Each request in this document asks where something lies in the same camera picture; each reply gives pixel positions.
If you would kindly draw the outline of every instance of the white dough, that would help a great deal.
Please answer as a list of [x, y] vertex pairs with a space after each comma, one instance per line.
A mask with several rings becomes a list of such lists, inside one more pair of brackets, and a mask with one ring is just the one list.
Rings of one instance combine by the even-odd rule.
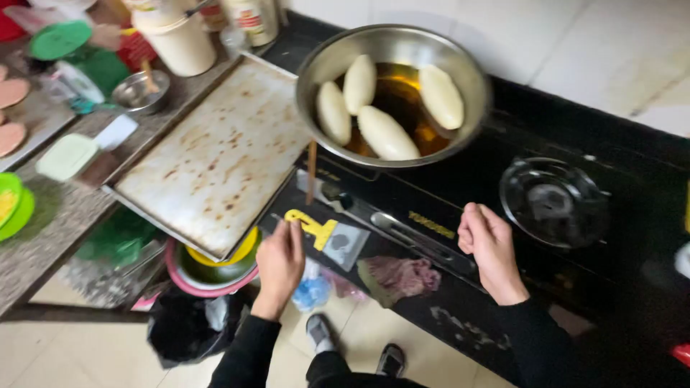
[[357, 117], [364, 140], [383, 160], [410, 160], [420, 157], [420, 150], [410, 136], [388, 113], [373, 106], [363, 106]]
[[321, 85], [316, 96], [316, 112], [321, 130], [341, 146], [350, 142], [352, 126], [345, 99], [333, 81]]
[[362, 106], [374, 100], [376, 92], [376, 66], [368, 55], [360, 55], [345, 73], [343, 95], [347, 111], [356, 116]]
[[420, 70], [420, 94], [431, 116], [445, 129], [458, 129], [464, 121], [464, 104], [451, 76], [434, 65]]

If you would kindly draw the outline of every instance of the cooking oil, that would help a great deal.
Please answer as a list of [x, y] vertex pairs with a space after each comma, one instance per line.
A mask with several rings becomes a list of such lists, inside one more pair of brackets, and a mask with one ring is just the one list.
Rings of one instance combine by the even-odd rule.
[[[372, 106], [388, 113], [410, 135], [421, 156], [431, 155], [450, 143], [431, 126], [422, 110], [419, 70], [402, 64], [376, 64], [376, 93]], [[345, 75], [335, 83], [343, 88]], [[362, 156], [376, 157], [362, 137], [357, 118], [352, 120], [352, 140], [345, 148]]]

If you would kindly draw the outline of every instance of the person's right hand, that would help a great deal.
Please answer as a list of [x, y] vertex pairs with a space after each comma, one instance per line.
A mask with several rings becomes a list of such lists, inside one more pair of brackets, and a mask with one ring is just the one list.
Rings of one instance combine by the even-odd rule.
[[511, 226], [482, 204], [465, 206], [457, 228], [457, 245], [473, 253], [479, 267], [482, 286], [500, 306], [529, 299], [515, 263]]
[[257, 250], [261, 291], [252, 306], [252, 315], [277, 320], [299, 285], [304, 272], [302, 224], [280, 220], [273, 234]]

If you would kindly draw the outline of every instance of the baking tray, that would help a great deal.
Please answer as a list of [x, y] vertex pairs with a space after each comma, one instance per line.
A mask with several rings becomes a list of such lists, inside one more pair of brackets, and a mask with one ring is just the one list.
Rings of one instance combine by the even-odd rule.
[[104, 186], [213, 260], [227, 258], [293, 172], [309, 141], [293, 74], [252, 54]]
[[66, 104], [56, 104], [40, 90], [31, 90], [22, 102], [3, 109], [8, 121], [26, 127], [26, 140], [15, 152], [0, 157], [0, 173], [22, 162], [25, 158], [65, 128], [75, 117]]

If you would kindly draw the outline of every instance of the wooden chopstick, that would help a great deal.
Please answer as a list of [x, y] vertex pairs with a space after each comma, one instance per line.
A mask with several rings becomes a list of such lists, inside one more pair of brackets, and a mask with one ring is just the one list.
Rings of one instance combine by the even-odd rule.
[[316, 141], [312, 139], [309, 143], [309, 162], [308, 162], [309, 180], [306, 190], [306, 204], [311, 205], [314, 200], [314, 183], [316, 182]]

